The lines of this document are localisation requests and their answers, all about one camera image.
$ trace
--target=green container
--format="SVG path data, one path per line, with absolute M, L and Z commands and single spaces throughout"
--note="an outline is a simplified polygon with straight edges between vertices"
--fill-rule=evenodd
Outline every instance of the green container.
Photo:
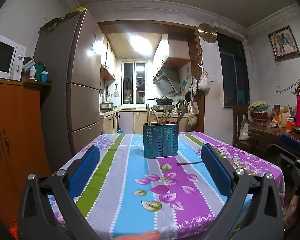
M 35 66 L 35 78 L 34 78 L 34 80 L 40 81 L 43 66 L 39 65 L 39 64 L 35 64 L 34 66 Z

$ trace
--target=range hood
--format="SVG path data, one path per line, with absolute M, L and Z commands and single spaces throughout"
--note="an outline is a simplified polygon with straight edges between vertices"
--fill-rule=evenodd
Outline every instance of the range hood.
M 180 94 L 179 73 L 171 70 L 164 70 L 159 76 L 155 77 L 160 84 L 159 88 L 167 96 L 176 96 Z

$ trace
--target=microwave oven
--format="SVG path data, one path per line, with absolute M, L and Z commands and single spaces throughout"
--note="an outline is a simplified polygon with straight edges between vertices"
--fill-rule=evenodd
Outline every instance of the microwave oven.
M 26 47 L 0 35 L 0 78 L 20 80 Z

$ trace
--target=elephant painting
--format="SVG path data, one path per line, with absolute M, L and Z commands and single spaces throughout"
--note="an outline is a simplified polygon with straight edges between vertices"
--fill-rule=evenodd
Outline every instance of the elephant painting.
M 276 62 L 300 57 L 296 40 L 289 26 L 268 34 Z
M 273 36 L 273 45 L 275 48 L 276 53 L 279 53 L 279 50 L 277 48 L 277 44 L 279 45 L 280 48 L 280 53 L 285 53 L 284 45 L 290 45 L 293 50 L 296 49 L 296 46 L 294 45 L 293 38 L 289 33 L 281 33 L 281 34 L 276 34 Z

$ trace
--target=striped tablecloth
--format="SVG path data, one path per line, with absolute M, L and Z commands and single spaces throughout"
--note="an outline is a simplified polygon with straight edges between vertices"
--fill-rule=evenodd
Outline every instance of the striped tablecloth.
M 206 231 L 227 200 L 204 164 L 177 166 L 200 161 L 205 143 L 234 168 L 260 176 L 271 172 L 284 193 L 280 168 L 200 132 L 180 133 L 178 156 L 159 159 L 143 157 L 142 134 L 100 135 L 62 168 L 81 158 L 91 145 L 99 147 L 100 162 L 74 201 L 102 240 L 153 230 L 159 230 L 162 239 L 180 239 Z M 49 198 L 57 220 L 64 223 L 54 197 Z M 241 217 L 250 201 L 247 196 Z

